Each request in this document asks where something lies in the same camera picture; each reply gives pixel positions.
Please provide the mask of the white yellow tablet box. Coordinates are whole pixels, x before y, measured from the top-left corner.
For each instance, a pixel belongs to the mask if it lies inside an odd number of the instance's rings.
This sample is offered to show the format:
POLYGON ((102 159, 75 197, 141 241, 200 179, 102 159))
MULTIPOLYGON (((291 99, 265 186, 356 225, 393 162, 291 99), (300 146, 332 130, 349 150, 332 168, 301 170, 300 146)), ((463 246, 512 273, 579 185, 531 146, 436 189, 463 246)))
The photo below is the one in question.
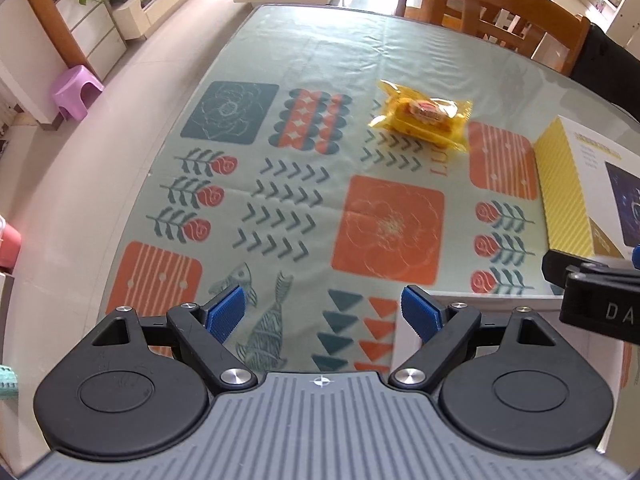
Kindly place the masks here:
POLYGON ((534 153, 549 247, 630 266, 639 246, 639 156, 562 116, 534 153))

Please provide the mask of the yellow snack packet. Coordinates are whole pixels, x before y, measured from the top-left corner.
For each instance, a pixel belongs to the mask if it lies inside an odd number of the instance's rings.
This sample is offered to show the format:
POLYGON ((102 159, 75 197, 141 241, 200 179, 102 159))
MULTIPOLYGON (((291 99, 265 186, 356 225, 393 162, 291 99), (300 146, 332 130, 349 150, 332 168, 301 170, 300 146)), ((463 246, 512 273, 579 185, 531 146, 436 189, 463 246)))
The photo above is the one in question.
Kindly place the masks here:
POLYGON ((472 101, 432 98, 388 80, 380 80, 378 88, 386 100, 382 113, 369 122, 370 128, 397 132, 444 150, 468 151, 465 128, 472 115, 472 101))

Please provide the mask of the patterned green tablecloth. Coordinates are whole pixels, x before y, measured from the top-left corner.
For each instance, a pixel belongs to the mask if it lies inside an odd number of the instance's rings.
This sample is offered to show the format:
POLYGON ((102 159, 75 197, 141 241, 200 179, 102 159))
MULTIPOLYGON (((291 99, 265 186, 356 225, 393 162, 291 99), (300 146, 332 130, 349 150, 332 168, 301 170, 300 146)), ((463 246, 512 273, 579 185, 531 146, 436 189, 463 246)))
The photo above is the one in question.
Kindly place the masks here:
POLYGON ((547 249, 533 146, 562 116, 636 150, 638 122, 521 55, 435 26, 264 6, 222 49, 134 203, 102 301, 161 315, 230 285, 253 370, 392 362, 402 289, 535 298, 547 249), (380 80, 473 102, 466 153, 373 129, 380 80))

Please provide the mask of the wooden chair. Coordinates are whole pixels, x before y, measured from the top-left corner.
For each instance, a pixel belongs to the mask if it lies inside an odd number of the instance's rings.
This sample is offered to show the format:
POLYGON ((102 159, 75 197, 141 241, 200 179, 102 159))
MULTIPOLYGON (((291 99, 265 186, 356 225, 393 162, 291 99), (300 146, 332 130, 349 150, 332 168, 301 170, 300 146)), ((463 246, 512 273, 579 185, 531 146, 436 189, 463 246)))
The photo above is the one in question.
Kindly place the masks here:
MULTIPOLYGON (((398 0, 396 15, 405 15, 407 0, 398 0)), ((422 0, 416 19, 442 26, 458 21, 458 31, 478 39, 494 38, 499 46, 529 58, 548 35, 566 49, 556 69, 568 76, 587 38, 590 21, 552 0, 422 0)))

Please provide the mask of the purple plastic stool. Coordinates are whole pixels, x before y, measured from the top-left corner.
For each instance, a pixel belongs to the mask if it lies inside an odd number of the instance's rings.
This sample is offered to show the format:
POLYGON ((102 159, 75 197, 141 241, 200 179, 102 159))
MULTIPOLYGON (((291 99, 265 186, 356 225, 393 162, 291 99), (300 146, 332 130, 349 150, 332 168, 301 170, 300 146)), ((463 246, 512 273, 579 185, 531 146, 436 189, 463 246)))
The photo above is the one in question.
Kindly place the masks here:
POLYGON ((65 118, 81 122, 87 117, 88 107, 82 100, 85 86, 90 86, 97 92, 104 90, 99 78, 85 65, 69 68, 52 84, 51 98, 65 118))

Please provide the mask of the white low cabinet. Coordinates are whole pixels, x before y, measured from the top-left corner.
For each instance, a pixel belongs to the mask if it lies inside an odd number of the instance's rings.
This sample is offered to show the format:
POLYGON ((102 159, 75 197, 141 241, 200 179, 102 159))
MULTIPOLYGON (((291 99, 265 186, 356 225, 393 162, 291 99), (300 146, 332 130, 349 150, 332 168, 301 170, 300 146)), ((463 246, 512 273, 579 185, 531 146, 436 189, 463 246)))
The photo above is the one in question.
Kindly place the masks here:
POLYGON ((149 38, 186 0, 56 0, 80 62, 101 80, 124 55, 130 41, 149 38))

